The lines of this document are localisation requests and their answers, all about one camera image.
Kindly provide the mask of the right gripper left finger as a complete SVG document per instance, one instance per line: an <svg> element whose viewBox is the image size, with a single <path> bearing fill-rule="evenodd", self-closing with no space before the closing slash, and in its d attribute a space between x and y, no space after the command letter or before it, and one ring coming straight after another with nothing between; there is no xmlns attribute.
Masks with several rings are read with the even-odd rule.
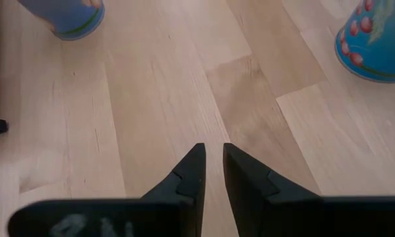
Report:
<svg viewBox="0 0 395 237"><path fill-rule="evenodd" d="M141 199L179 204L181 236L200 237L205 203L205 144L197 143L173 170Z"/></svg>

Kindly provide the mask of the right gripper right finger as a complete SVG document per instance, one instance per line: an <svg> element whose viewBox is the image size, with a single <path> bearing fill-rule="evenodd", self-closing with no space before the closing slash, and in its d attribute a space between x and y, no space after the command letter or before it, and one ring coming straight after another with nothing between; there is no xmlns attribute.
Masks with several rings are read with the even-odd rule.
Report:
<svg viewBox="0 0 395 237"><path fill-rule="evenodd" d="M223 147L224 180L240 236L320 236L321 203L296 184L242 151Z"/></svg>

